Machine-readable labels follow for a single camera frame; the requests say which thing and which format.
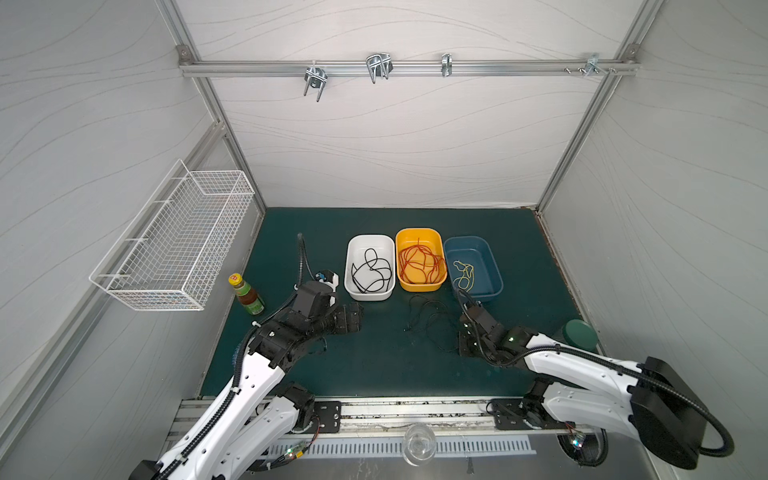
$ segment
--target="sauce bottle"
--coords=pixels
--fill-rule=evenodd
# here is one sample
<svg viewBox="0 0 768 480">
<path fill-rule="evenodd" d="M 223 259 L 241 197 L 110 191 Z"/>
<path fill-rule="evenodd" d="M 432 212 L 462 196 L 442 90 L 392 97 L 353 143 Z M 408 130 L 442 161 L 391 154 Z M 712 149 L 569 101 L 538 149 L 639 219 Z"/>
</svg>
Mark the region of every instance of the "sauce bottle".
<svg viewBox="0 0 768 480">
<path fill-rule="evenodd" d="M 235 289 L 235 295 L 240 303 L 245 307 L 245 311 L 251 315 L 258 315 L 264 311 L 264 302 L 261 297 L 252 289 L 248 282 L 243 280 L 239 273 L 233 273 L 230 276 L 230 285 Z"/>
</svg>

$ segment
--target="wire hanging rack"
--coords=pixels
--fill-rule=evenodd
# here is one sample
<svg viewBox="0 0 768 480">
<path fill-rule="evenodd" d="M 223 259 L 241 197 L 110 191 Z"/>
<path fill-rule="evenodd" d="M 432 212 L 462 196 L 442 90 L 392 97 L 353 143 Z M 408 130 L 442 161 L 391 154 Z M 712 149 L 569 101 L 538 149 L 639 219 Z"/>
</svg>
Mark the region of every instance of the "wire hanging rack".
<svg viewBox="0 0 768 480">
<path fill-rule="evenodd" d="M 253 199 L 241 170 L 190 171 L 178 163 L 186 173 L 170 177 L 178 167 L 172 169 L 89 277 L 134 310 L 202 310 Z M 174 180 L 165 189 L 170 193 L 157 199 Z"/>
</svg>

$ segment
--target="white wall panel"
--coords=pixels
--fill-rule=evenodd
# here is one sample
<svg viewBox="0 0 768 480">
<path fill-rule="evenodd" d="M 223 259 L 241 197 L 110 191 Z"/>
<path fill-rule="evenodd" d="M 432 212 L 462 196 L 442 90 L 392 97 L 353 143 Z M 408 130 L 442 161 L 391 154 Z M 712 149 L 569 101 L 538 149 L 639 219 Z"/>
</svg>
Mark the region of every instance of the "white wall panel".
<svg viewBox="0 0 768 480">
<path fill-rule="evenodd" d="M 204 60 L 612 57 L 641 0 L 178 0 Z"/>
<path fill-rule="evenodd" d="M 765 478 L 766 20 L 760 0 L 668 1 L 545 211 L 609 352 L 667 360 L 733 433 L 680 478 Z"/>
<path fill-rule="evenodd" d="M 212 118 L 152 0 L 0 2 L 0 412 Z M 233 168 L 223 146 L 206 168 Z M 199 313 L 112 301 L 0 478 L 127 478 L 202 380 L 256 219 Z"/>
<path fill-rule="evenodd" d="M 598 80 L 331 79 L 214 85 L 271 207 L 536 204 Z"/>
<path fill-rule="evenodd" d="M 211 117 L 151 0 L 0 11 L 1 405 Z"/>
</svg>

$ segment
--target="metal hook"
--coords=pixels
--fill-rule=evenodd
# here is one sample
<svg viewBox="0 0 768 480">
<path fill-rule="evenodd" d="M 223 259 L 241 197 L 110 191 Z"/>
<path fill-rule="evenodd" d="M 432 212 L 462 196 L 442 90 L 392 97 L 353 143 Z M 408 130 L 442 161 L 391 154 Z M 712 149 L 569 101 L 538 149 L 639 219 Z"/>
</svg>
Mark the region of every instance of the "metal hook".
<svg viewBox="0 0 768 480">
<path fill-rule="evenodd" d="M 315 66 L 309 67 L 306 72 L 304 72 L 304 80 L 306 80 L 304 96 L 306 97 L 306 93 L 310 90 L 310 87 L 319 88 L 317 92 L 317 100 L 315 101 L 320 101 L 320 95 L 323 94 L 323 89 L 326 87 L 326 82 L 328 81 L 326 72 L 322 68 Z"/>
<path fill-rule="evenodd" d="M 585 77 L 588 77 L 591 74 L 610 74 L 609 71 L 604 70 L 603 68 L 598 67 L 598 54 L 592 54 L 592 56 L 587 60 L 587 64 L 583 68 L 579 68 L 578 70 L 581 72 L 582 75 Z"/>
<path fill-rule="evenodd" d="M 375 53 L 366 58 L 366 67 L 371 75 L 371 81 L 376 83 L 376 75 L 389 80 L 389 72 L 392 71 L 392 57 L 388 53 Z"/>
<path fill-rule="evenodd" d="M 449 53 L 442 54 L 442 76 L 450 77 L 453 73 L 453 55 Z"/>
</svg>

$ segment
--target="u-bolt clamp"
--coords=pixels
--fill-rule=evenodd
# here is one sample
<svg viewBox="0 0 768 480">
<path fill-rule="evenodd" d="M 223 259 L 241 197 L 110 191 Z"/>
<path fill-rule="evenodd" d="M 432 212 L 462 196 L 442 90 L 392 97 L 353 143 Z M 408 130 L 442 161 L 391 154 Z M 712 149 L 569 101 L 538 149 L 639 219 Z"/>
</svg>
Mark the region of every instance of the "u-bolt clamp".
<svg viewBox="0 0 768 480">
<path fill-rule="evenodd" d="M 453 73 L 453 55 L 449 53 L 442 54 L 442 76 L 450 77 Z"/>
<path fill-rule="evenodd" d="M 319 88 L 317 91 L 317 100 L 315 101 L 320 101 L 320 95 L 323 94 L 323 89 L 326 87 L 326 82 L 328 81 L 326 72 L 322 68 L 315 66 L 309 67 L 306 72 L 304 72 L 304 80 L 306 80 L 306 85 L 304 85 L 304 96 L 306 97 L 306 93 L 310 90 L 310 87 Z"/>
<path fill-rule="evenodd" d="M 392 57 L 388 53 L 375 53 L 366 58 L 366 67 L 374 84 L 377 76 L 389 80 L 389 72 L 392 71 Z"/>
</svg>

